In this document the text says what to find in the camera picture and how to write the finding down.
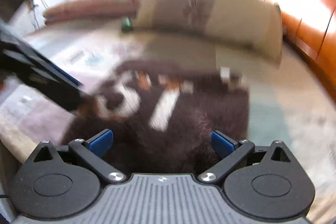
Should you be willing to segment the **dark brown knit sweater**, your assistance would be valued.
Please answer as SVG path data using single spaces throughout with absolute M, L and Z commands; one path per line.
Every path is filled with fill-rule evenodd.
M 220 160 L 211 133 L 244 139 L 248 122 L 249 88 L 240 74 L 128 60 L 84 97 L 62 144 L 110 129 L 113 146 L 103 159 L 124 174 L 200 174 Z

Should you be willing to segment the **patchwork pastel bed sheet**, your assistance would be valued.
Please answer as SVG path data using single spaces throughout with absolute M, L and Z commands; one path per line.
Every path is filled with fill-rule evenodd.
M 9 76 L 19 86 L 1 104 L 1 141 L 22 164 L 6 197 L 15 223 L 335 223 L 335 104 L 294 51 L 284 48 L 274 65 L 213 40 L 123 33 L 121 24 L 64 23 L 21 38 L 80 81 L 84 97 L 128 60 L 228 68 L 249 88 L 244 139 L 255 150 L 220 184 L 200 182 L 201 173 L 132 173 L 108 184 L 62 144 L 78 109 Z

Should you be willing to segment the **green glass bottle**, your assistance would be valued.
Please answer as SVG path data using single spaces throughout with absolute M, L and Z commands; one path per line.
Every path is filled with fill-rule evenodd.
M 123 33 L 131 32 L 134 30 L 133 23 L 130 17 L 126 17 L 122 20 L 121 31 Z

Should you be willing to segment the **folded pink floral quilt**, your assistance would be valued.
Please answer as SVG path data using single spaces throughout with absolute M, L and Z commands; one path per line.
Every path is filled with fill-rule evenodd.
M 142 0 L 68 0 L 44 11 L 46 23 L 136 14 Z

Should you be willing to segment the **floral beige pillow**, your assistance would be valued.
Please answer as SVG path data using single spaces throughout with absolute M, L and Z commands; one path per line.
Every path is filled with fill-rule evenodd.
M 277 5 L 260 0 L 141 0 L 137 28 L 181 31 L 282 58 L 282 19 Z

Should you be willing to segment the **orange wooden headboard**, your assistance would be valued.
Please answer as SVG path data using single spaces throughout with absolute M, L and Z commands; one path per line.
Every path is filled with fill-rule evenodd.
M 281 9 L 285 39 L 335 98 L 335 0 L 267 0 Z

